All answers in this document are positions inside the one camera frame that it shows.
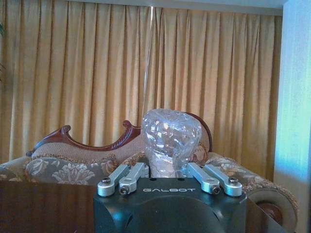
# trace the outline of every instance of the wooden surface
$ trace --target wooden surface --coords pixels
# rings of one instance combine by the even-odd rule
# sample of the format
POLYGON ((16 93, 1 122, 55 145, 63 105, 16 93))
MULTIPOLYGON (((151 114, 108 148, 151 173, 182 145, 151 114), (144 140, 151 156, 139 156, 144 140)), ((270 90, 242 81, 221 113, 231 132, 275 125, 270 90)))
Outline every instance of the wooden surface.
MULTIPOLYGON (((203 126, 202 130, 204 130, 204 129, 206 130, 206 132, 208 134, 208 140, 209 140, 209 150, 208 151, 212 152, 213 151, 212 135, 211 135, 211 132, 210 132, 207 124, 199 116, 192 114, 192 113, 187 113, 187 114, 198 119, 198 121, 203 126)), ((123 122, 123 126, 125 127, 125 131, 116 142, 114 142, 110 145, 107 145, 107 146, 103 146, 103 147, 93 147, 93 146, 82 144, 82 143, 74 140, 69 134, 71 126, 65 125, 65 126, 59 128, 58 130, 55 130, 54 132, 50 133, 46 137, 44 137, 41 141, 39 141, 35 145, 33 150, 28 151, 26 153, 26 156, 31 156, 37 148, 41 147, 42 145, 44 145, 46 143, 50 143, 50 142, 62 142, 62 143, 66 143, 66 144, 78 147, 78 148, 82 148, 84 150, 92 150, 92 151, 115 150, 117 148, 124 146, 125 144, 129 143, 134 138, 136 138, 138 135, 140 135, 140 127, 132 125, 128 120, 125 120, 123 122)))
MULTIPOLYGON (((0 182, 0 232, 93 232, 95 193, 94 186, 0 182)), ((246 222, 248 233, 284 232, 250 200, 246 222)))

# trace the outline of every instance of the sofa cushion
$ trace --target sofa cushion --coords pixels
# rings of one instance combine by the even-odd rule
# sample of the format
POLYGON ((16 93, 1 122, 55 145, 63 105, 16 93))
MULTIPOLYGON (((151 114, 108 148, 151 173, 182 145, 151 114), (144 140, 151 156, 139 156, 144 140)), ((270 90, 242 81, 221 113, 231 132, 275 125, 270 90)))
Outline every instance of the sofa cushion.
POLYGON ((25 174, 31 182, 97 185, 116 167, 117 162, 113 157, 86 163, 47 154, 29 162, 25 174))
POLYGON ((23 181, 15 173, 7 169, 5 166, 0 166, 0 181, 23 181))

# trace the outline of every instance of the sofa arm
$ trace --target sofa arm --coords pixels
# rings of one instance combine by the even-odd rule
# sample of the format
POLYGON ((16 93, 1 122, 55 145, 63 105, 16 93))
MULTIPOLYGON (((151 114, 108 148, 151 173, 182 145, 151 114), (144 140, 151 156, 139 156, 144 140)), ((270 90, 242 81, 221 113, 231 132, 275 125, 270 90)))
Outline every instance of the sofa arm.
POLYGON ((230 158, 210 152, 206 164, 218 167, 229 177, 239 179, 248 198, 289 232, 297 223, 297 201, 289 190, 247 170, 230 158))
POLYGON ((25 165, 31 157, 21 157, 0 165, 0 181, 26 181, 25 165))

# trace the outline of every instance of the logo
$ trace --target logo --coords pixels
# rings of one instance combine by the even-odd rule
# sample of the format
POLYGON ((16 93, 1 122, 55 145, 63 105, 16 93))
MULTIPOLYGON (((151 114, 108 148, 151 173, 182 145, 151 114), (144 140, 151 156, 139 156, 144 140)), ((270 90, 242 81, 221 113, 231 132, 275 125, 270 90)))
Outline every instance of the logo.
POLYGON ((143 192, 193 192, 195 188, 170 188, 170 189, 163 189, 163 188, 144 188, 143 192))

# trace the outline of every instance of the sofa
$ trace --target sofa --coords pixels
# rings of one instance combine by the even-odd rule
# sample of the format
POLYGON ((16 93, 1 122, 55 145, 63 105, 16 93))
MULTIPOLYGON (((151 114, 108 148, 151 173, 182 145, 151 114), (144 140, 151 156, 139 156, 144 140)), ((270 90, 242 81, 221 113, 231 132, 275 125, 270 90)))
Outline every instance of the sofa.
MULTIPOLYGON (((238 178, 251 201, 288 232, 294 232, 298 212, 295 197, 287 189, 242 167, 233 159, 214 153, 207 124, 200 117, 188 114, 202 125, 202 137, 190 161, 199 165, 212 164, 227 176, 238 178)), ((0 180, 97 185, 120 164, 132 166, 137 161, 148 161, 140 127, 133 126, 128 120, 123 126, 124 134, 104 147, 75 141, 69 134, 71 127, 63 126, 44 137, 26 156, 0 165, 0 180)))

